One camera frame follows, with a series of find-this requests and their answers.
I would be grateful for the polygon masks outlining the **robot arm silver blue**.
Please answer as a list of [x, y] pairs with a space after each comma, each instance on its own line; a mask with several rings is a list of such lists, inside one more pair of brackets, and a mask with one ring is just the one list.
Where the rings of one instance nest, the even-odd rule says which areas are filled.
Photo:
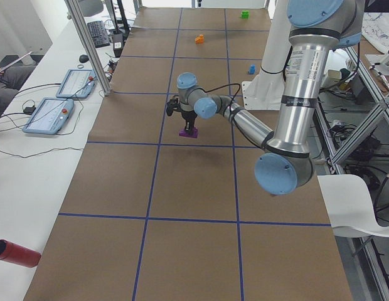
[[232, 98], [206, 93], [189, 72], [178, 77], [179, 98], [167, 112], [180, 111], [189, 128], [193, 128], [197, 117], [224, 116], [264, 150], [255, 164], [259, 185], [270, 194], [291, 193], [305, 185], [314, 172], [306, 135], [329, 51], [360, 41], [364, 8], [363, 1], [289, 1], [285, 5], [292, 53], [289, 62], [282, 63], [288, 72], [275, 129]]

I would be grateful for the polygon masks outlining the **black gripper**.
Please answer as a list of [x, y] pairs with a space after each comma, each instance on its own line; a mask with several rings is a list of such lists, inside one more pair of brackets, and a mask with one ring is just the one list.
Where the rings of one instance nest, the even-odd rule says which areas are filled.
[[195, 125], [195, 120], [197, 118], [197, 114], [194, 110], [192, 111], [182, 111], [182, 117], [184, 118], [186, 125], [184, 131], [189, 134], [193, 134], [193, 126]]

